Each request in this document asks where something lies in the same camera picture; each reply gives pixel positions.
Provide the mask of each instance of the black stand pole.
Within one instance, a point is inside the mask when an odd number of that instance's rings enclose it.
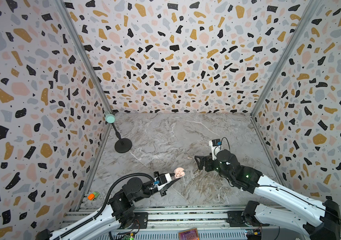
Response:
[[[115,145],[114,149],[118,153],[124,153],[129,151],[132,148],[132,141],[130,141],[128,138],[121,138],[121,134],[117,131],[116,127],[114,126],[114,123],[111,123],[114,131],[116,132],[116,137],[119,139]]]

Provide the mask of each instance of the terrazzo wall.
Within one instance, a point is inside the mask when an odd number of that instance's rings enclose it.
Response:
[[[0,239],[60,226],[106,127],[101,100],[48,0],[0,0]]]
[[[114,112],[253,109],[304,0],[67,0]]]
[[[323,3],[255,119],[286,185],[341,210],[341,1]]]

